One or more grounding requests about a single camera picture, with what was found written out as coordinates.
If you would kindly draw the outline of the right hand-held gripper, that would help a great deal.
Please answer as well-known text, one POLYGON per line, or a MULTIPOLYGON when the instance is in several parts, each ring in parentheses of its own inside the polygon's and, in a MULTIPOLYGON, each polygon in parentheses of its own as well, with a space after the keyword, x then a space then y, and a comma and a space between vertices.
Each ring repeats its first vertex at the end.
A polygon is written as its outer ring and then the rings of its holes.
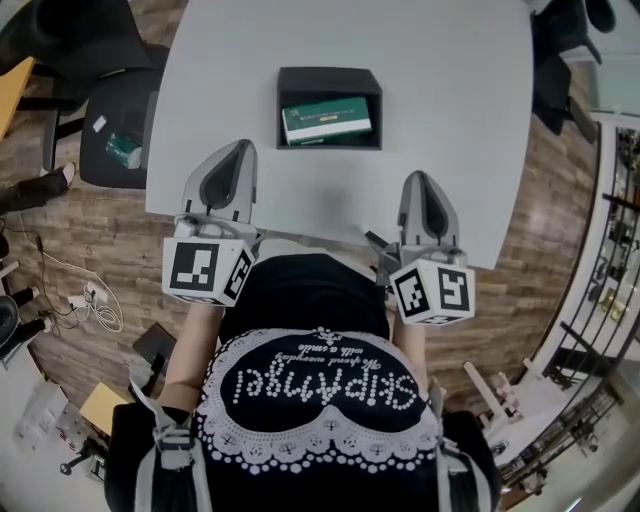
POLYGON ((365 234, 378 255, 376 283, 391 292, 406 325, 445 326, 475 316, 475 272, 460 250, 457 214, 423 171, 405 180, 398 213, 400 242, 365 234))

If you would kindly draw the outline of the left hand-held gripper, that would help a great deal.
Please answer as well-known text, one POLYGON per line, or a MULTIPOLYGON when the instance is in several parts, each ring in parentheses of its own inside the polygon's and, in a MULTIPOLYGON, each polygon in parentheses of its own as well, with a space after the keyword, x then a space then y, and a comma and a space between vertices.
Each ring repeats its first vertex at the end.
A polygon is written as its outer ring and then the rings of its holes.
POLYGON ((187 213, 175 218, 174 234, 163 241, 164 294, 188 303, 236 304, 256 260, 257 230, 249 224, 256 187, 250 140, 216 150, 191 173, 181 203, 187 213), (228 220, 205 216, 212 211, 228 220))

